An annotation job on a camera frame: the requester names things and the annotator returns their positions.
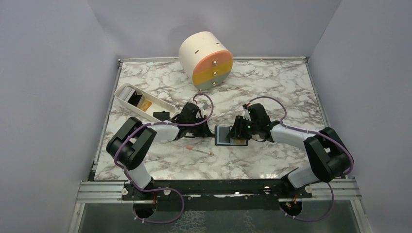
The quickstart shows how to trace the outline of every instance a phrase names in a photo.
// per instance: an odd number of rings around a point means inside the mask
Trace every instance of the white pen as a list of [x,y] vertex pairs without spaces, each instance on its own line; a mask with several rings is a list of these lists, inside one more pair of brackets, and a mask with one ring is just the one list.
[[203,154],[213,155],[213,152],[208,152],[208,151],[204,151],[204,150],[199,150],[199,149],[193,148],[193,147],[191,147],[191,146],[186,146],[186,149],[188,149],[188,150],[193,150],[193,151],[197,151],[197,152],[203,153]]

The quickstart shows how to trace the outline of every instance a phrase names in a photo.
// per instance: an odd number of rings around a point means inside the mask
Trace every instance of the marble countertop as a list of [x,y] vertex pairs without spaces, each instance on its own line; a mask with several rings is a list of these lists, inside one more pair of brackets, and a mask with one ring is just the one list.
[[[117,86],[123,83],[131,83],[175,105],[178,113],[197,93],[178,60],[124,62]],[[208,122],[212,132],[215,125],[233,125],[235,116],[242,113],[242,104],[263,95],[275,97],[286,106],[288,117],[285,123],[310,130],[325,127],[303,61],[235,60],[225,82],[205,93],[215,104]],[[199,100],[206,102],[204,97],[199,97]],[[271,120],[279,120],[283,115],[281,107],[272,100],[256,102],[263,104]],[[132,116],[142,119],[120,106],[117,100],[113,101],[95,180],[126,180],[105,148],[127,118]],[[186,146],[211,151],[213,155],[191,151]],[[247,147],[225,147],[215,146],[213,138],[182,138],[153,143],[144,163],[151,176],[158,180],[256,179],[280,178],[307,164],[308,159],[304,151],[286,144],[250,140]]]

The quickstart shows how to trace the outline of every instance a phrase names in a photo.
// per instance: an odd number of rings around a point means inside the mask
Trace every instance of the cylindrical container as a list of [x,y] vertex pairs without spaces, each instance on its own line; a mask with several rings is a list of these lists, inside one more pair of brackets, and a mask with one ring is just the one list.
[[211,32],[187,38],[179,49],[179,60],[198,90],[221,84],[232,70],[233,56]]

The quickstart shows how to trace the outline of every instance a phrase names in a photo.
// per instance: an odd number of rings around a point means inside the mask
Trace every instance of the phone screen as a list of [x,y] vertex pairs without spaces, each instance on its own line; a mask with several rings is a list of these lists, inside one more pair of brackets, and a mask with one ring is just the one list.
[[215,145],[216,146],[247,146],[247,140],[227,138],[230,126],[215,126]]

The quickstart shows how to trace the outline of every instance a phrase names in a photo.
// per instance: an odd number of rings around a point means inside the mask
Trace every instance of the white tray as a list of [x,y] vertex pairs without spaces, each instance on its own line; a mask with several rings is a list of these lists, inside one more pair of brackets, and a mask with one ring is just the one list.
[[[145,97],[145,99],[152,102],[152,105],[150,105],[150,107],[146,111],[143,111],[143,110],[140,110],[137,107],[129,104],[128,102],[120,99],[119,95],[120,95],[121,91],[126,86],[132,87],[133,89],[136,90],[137,93],[142,94]],[[169,112],[171,118],[176,114],[176,107],[175,106],[173,106],[173,105],[171,105],[171,104],[169,104],[169,103],[167,103],[167,102],[165,102],[161,99],[158,99],[158,98],[150,95],[149,93],[137,88],[136,86],[134,86],[130,83],[124,83],[123,85],[121,85],[115,91],[115,98],[119,101],[121,106],[123,106],[127,109],[130,109],[131,111],[137,113],[139,116],[142,116],[142,117],[148,119],[151,122],[160,122],[159,119],[153,117],[154,112],[162,112],[162,111]]]

